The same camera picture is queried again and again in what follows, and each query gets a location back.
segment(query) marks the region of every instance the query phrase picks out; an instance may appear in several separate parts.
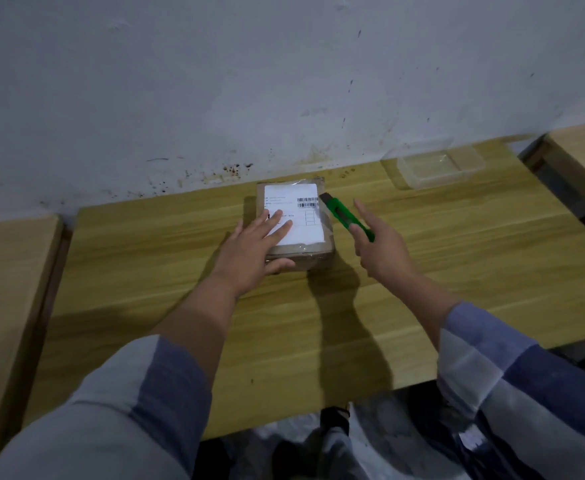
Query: green box cutter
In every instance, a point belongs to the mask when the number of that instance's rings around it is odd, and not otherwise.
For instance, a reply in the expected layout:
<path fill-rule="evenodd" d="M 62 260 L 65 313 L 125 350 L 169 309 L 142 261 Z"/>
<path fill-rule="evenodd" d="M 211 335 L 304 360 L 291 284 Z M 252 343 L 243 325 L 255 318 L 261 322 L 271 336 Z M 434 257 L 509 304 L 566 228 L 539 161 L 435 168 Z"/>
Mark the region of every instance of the green box cutter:
<path fill-rule="evenodd" d="M 328 192 L 322 193 L 319 198 L 323 203 L 326 204 L 326 207 L 333 213 L 334 217 L 343 224 L 343 226 L 348 229 L 350 224 L 357 224 L 359 227 L 363 229 L 363 231 L 368 236 L 368 240 L 370 242 L 374 242 L 374 233 L 368 227 L 364 226 L 359 222 L 357 217 L 352 215 L 352 212 L 348 210 L 348 208 L 341 203 L 341 201 L 335 197 L 332 197 Z"/>

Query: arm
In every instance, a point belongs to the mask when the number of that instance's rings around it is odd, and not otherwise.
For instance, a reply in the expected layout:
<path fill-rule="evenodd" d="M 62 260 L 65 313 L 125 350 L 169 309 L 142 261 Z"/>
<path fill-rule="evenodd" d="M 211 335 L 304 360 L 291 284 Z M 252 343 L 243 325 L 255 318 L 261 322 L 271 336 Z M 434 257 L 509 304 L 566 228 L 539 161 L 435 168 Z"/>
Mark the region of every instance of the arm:
<path fill-rule="evenodd" d="M 417 272 L 400 233 L 368 211 L 358 200 L 354 201 L 354 205 L 375 233 L 375 242 L 369 242 L 361 227 L 350 225 L 349 231 L 354 238 L 355 252 L 361 257 L 361 265 L 369 276 L 404 302 L 424 327 L 434 348 L 439 350 L 441 327 L 448 313 L 461 300 Z"/>
<path fill-rule="evenodd" d="M 245 230 L 240 221 L 221 246 L 210 275 L 152 331 L 188 350 L 211 386 L 238 298 L 255 288 L 265 275 L 294 267 L 294 261 L 286 258 L 264 265 L 266 252 L 292 227 L 292 221 L 288 221 L 268 235 L 281 215 L 278 210 L 268 219 L 265 210 Z"/>
<path fill-rule="evenodd" d="M 238 297 L 266 274 L 264 265 L 291 222 L 267 235 L 281 212 L 241 224 L 216 265 L 153 330 L 90 373 L 71 398 L 33 422 L 0 454 L 0 478 L 186 478 L 210 411 L 210 388 Z"/>
<path fill-rule="evenodd" d="M 420 275 L 400 234 L 356 206 L 376 235 L 351 226 L 361 264 L 423 325 L 446 400 L 522 477 L 585 478 L 585 372 Z"/>

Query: black shoe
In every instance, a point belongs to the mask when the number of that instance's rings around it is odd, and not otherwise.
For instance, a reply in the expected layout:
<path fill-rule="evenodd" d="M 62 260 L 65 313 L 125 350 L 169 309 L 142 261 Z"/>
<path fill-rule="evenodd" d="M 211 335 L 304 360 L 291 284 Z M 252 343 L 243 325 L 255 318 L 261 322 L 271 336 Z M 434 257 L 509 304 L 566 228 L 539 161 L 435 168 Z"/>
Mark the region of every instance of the black shoe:
<path fill-rule="evenodd" d="M 282 441 L 272 453 L 272 480 L 290 480 L 296 476 L 307 476 L 299 453 L 299 445 Z"/>
<path fill-rule="evenodd" d="M 346 436 L 350 434 L 350 411 L 345 408 L 331 406 L 321 410 L 319 416 L 321 428 L 328 431 L 331 428 L 341 428 Z"/>

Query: shirt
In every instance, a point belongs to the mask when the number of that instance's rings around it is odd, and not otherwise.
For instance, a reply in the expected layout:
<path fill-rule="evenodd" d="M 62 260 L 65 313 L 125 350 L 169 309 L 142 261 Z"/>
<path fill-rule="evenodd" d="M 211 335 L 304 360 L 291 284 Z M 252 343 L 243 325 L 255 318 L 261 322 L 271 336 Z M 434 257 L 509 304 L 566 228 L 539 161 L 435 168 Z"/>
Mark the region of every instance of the shirt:
<path fill-rule="evenodd" d="M 438 386 L 495 441 L 513 478 L 585 480 L 585 372 L 470 303 L 441 330 Z M 0 479 L 188 479 L 210 386 L 158 335 L 90 373 L 0 454 Z"/>

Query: hand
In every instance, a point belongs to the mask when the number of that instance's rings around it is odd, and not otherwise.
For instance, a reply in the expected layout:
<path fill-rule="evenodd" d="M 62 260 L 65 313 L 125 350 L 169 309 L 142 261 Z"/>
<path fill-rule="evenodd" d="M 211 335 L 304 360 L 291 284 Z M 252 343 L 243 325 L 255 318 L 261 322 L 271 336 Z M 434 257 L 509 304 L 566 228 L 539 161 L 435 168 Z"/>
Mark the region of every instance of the hand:
<path fill-rule="evenodd" d="M 396 294 L 404 278 L 417 274 L 404 238 L 358 200 L 354 201 L 354 206 L 375 234 L 374 242 L 370 242 L 357 224 L 348 227 L 354 238 L 354 250 L 361 257 L 361 266 L 368 271 L 368 276 Z"/>
<path fill-rule="evenodd" d="M 209 278 L 220 280 L 230 288 L 235 298 L 255 288 L 268 274 L 279 273 L 295 266 L 291 259 L 280 258 L 265 264 L 265 255 L 276 246 L 292 227 L 292 221 L 286 222 L 277 231 L 268 235 L 279 223 L 283 212 L 277 210 L 268 219 L 268 210 L 243 229 L 239 221 L 236 229 L 219 250 L 217 262 Z"/>

